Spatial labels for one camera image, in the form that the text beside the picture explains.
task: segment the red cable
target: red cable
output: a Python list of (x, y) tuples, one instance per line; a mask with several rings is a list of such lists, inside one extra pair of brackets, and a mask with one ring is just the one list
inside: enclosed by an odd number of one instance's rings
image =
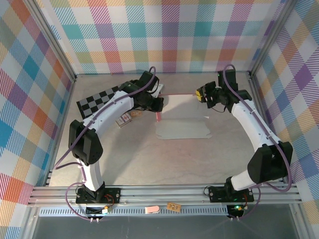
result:
[(110, 195), (110, 194), (107, 194), (107, 195), (105, 195), (105, 197), (108, 199), (108, 202), (109, 202), (109, 197), (111, 197), (112, 198), (112, 201), (113, 201), (113, 204), (111, 205), (111, 206), (113, 206), (114, 205), (114, 198), (113, 198), (113, 196), (112, 195)]
[(248, 199), (247, 199), (247, 196), (245, 194), (243, 194), (243, 195), (244, 195), (244, 198), (245, 198), (245, 201), (246, 201), (246, 204), (245, 204), (245, 207), (246, 207)]

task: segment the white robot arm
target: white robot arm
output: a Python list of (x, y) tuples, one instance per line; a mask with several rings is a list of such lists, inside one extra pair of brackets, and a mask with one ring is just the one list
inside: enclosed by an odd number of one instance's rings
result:
[[(231, 196), (238, 191), (251, 188), (257, 184), (287, 176), (288, 172), (283, 157), (278, 152), (274, 142), (282, 149), (289, 164), (293, 148), (289, 142), (281, 142), (269, 129), (256, 111), (248, 92), (246, 90), (238, 90), (235, 70), (227, 70), (226, 75), (230, 87), (243, 98), (247, 105), (239, 101), (229, 90), (224, 82), (222, 72), (218, 72), (219, 87), (216, 86), (215, 82), (210, 82), (197, 89), (196, 94), (200, 102), (207, 103), (208, 108), (214, 107), (217, 103), (222, 103), (240, 122), (253, 145), (255, 154), (248, 163), (247, 169), (226, 180), (224, 188), (227, 191), (227, 195)], [(256, 120), (252, 112), (255, 113), (259, 120)]]
[[(146, 87), (152, 77), (152, 83), (145, 90), (135, 94), (137, 90)], [(85, 191), (90, 195), (93, 202), (101, 201), (101, 197), (105, 195), (105, 184), (98, 161), (103, 153), (99, 138), (119, 117), (129, 110), (142, 108), (151, 112), (161, 112), (163, 98), (158, 98), (158, 94), (162, 87), (163, 85), (159, 84), (159, 79), (156, 76), (145, 71), (139, 80), (122, 84), (110, 101), (93, 115), (84, 119), (83, 122), (74, 120), (71, 123), (69, 147), (75, 142), (80, 132), (93, 121), (72, 149), (73, 156), (83, 166), (86, 176)]]

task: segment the gray floor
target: gray floor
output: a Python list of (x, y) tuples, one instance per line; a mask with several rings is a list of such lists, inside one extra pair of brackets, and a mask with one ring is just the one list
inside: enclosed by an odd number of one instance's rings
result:
[(297, 239), (289, 205), (259, 205), (241, 221), (226, 216), (109, 217), (88, 223), (78, 217), (39, 217), (33, 239)]
[[(70, 123), (81, 115), (76, 101), (140, 75), (98, 75), (79, 77), (75, 84), (57, 159), (67, 150)], [(205, 83), (217, 81), (217, 73), (158, 74), (165, 94), (191, 93)], [(249, 86), (244, 73), (237, 73), (239, 89)], [(113, 124), (101, 140), (104, 153), (101, 173), (107, 185), (189, 184), (225, 182), (245, 170), (253, 147), (240, 123), (227, 111), (210, 111), (206, 125), (210, 139), (161, 140), (155, 135), (154, 113), (143, 112), (123, 128)], [(69, 154), (64, 162), (74, 161)], [(81, 181), (80, 170), (69, 166), (54, 170), (50, 186), (68, 186)]]

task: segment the white paper sheet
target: white paper sheet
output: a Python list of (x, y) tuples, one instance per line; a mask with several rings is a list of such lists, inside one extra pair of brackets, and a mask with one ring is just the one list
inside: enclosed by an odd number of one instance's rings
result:
[(194, 95), (164, 96), (161, 120), (156, 123), (157, 138), (210, 138), (205, 112), (206, 104), (200, 103)]

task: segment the plaid wall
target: plaid wall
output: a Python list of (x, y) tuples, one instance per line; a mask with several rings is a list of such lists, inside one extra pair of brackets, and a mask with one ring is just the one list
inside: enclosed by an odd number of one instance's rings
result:
[(249, 69), (248, 69), (249, 71), (251, 71), (253, 66), (255, 65), (256, 60), (257, 60), (257, 58), (258, 58), (258, 56), (260, 54), (260, 51), (261, 51), (261, 49), (263, 49), (263, 47), (264, 47), (264, 45), (266, 43), (266, 40), (268, 38), (268, 35), (271, 32), (276, 20), (280, 16), (280, 13), (283, 10), (286, 2), (287, 2), (287, 0), (281, 0), (280, 1), (279, 5), (278, 5), (278, 7), (277, 7), (277, 9), (275, 11), (275, 14), (273, 15), (273, 18), (271, 19), (271, 21), (270, 21), (270, 23), (269, 23), (269, 25), (268, 25), (265, 33), (264, 33), (264, 36), (262, 37), (261, 41), (259, 42), (258, 48), (257, 48), (257, 50), (256, 50), (256, 52), (254, 54), (254, 57), (253, 57), (253, 59), (252, 59), (252, 61), (250, 63), (250, 66), (249, 66)]
[(246, 71), (284, 2), (38, 0), (80, 74)]
[(22, 0), (0, 0), (0, 239), (16, 238), (71, 81)]
[(293, 144), (293, 180), (319, 237), (319, 1), (299, 0), (257, 74), (271, 128)]

